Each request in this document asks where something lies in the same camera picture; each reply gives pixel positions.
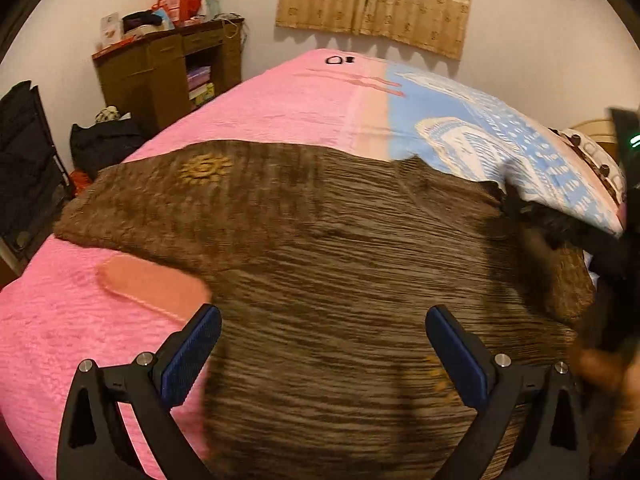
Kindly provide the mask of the brown knitted sweater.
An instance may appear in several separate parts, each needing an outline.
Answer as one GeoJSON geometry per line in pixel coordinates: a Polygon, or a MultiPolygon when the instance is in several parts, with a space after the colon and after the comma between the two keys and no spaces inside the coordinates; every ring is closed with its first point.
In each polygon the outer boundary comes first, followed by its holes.
{"type": "Polygon", "coordinates": [[[424,332],[442,304],[527,363],[593,300],[582,253],[544,256],[495,183],[411,157],[212,141],[104,169],[55,235],[186,271],[222,334],[204,393],[219,479],[428,479],[472,420],[424,332]]]}

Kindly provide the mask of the pink and blue blanket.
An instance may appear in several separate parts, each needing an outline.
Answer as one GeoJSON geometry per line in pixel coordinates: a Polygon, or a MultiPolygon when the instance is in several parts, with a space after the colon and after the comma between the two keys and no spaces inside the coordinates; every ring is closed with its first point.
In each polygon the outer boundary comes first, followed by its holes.
{"type": "MultiPolygon", "coordinates": [[[[418,155],[476,180],[494,180],[508,166],[534,200],[615,233],[622,228],[608,190],[547,127],[488,93],[370,56],[337,64],[333,50],[299,55],[171,125],[138,157],[208,140],[322,145],[374,159],[418,155]]],[[[99,284],[96,270],[111,255],[49,238],[1,294],[1,411],[46,479],[55,475],[77,364],[128,360],[175,328],[99,284]]]]}

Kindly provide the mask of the white spotted pillow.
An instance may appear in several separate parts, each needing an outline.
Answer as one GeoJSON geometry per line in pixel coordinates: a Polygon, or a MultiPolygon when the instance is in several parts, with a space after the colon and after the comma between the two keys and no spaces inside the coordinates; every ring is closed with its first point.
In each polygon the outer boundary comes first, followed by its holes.
{"type": "Polygon", "coordinates": [[[585,133],[574,129],[551,129],[559,136],[592,170],[603,184],[616,206],[626,197],[625,178],[615,159],[600,144],[585,133]]]}

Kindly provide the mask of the cream wooden headboard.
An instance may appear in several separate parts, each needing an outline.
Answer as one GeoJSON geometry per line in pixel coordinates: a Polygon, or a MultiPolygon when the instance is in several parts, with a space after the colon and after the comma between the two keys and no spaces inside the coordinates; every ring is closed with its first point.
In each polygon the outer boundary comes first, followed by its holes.
{"type": "Polygon", "coordinates": [[[580,133],[589,136],[594,142],[600,145],[611,157],[618,162],[620,151],[618,150],[617,138],[614,124],[611,119],[590,119],[580,122],[572,127],[580,133]]]}

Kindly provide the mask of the black folding chair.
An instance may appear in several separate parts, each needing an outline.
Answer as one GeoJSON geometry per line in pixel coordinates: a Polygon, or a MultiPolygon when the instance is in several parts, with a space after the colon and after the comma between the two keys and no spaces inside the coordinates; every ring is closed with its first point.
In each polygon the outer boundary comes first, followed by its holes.
{"type": "Polygon", "coordinates": [[[1,243],[19,269],[52,233],[74,193],[39,89],[22,81],[1,99],[1,243]]]}

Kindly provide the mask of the black bag on floor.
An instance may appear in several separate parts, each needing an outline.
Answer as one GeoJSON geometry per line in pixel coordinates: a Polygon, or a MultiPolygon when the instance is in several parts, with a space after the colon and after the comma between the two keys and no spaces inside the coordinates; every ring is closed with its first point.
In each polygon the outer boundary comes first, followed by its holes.
{"type": "Polygon", "coordinates": [[[70,130],[70,154],[74,167],[94,180],[109,166],[120,164],[146,142],[145,135],[132,119],[98,122],[70,130]]]}

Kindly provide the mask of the beige patterned curtain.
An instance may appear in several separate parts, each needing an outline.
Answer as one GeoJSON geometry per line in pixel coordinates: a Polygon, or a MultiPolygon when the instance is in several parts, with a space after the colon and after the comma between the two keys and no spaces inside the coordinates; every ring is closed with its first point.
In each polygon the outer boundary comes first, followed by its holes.
{"type": "Polygon", "coordinates": [[[276,25],[381,37],[460,60],[471,0],[279,0],[276,25]]]}

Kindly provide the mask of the brown wooden desk shelf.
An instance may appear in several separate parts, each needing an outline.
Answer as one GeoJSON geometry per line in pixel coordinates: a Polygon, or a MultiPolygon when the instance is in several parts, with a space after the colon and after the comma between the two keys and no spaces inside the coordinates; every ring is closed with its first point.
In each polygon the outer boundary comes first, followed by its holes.
{"type": "Polygon", "coordinates": [[[155,136],[194,110],[188,70],[207,67],[214,95],[242,82],[244,20],[224,18],[152,32],[92,56],[107,105],[147,136],[155,136]]]}

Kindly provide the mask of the books in desk shelf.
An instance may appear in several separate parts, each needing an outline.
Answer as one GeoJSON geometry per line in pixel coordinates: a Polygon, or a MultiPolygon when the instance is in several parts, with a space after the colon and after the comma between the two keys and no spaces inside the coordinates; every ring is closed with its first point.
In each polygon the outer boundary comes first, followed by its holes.
{"type": "Polygon", "coordinates": [[[194,107],[200,107],[215,97],[215,85],[210,79],[210,67],[192,68],[186,73],[189,100],[194,107]]]}

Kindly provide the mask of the white card on desk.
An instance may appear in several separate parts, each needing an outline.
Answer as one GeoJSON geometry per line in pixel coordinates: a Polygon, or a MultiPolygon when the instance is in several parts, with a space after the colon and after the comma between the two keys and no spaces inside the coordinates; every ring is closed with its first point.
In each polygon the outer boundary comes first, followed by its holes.
{"type": "Polygon", "coordinates": [[[122,20],[117,12],[101,18],[101,44],[107,48],[122,41],[122,20]]]}

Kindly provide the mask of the black item on desk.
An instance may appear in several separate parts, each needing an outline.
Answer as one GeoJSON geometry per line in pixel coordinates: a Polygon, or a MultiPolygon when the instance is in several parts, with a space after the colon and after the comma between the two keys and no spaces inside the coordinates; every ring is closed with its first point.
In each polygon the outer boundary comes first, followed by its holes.
{"type": "Polygon", "coordinates": [[[123,32],[130,32],[143,25],[162,26],[163,19],[152,10],[134,12],[122,18],[123,32]]]}

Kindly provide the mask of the red box on desk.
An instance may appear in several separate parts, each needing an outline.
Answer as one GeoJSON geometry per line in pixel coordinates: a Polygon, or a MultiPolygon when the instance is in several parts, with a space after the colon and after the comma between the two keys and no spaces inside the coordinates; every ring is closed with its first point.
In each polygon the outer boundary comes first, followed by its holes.
{"type": "Polygon", "coordinates": [[[172,24],[183,24],[200,13],[202,0],[157,0],[154,11],[163,9],[172,24]]]}

